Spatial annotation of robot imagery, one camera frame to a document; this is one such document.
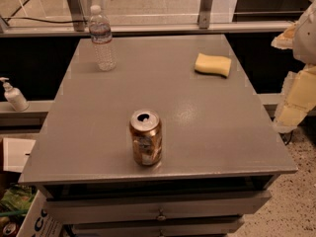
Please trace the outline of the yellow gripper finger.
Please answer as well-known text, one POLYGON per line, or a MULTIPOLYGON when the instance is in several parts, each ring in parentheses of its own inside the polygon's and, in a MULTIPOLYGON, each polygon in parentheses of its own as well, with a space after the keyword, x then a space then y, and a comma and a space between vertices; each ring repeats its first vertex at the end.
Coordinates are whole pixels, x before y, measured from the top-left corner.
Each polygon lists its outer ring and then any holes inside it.
POLYGON ((271 46, 278 49, 292 49, 295 29, 296 23, 292 24, 283 33, 275 37, 271 46))
POLYGON ((290 133, 316 107, 316 66, 305 65, 285 77, 277 104, 273 127, 278 133, 290 133))

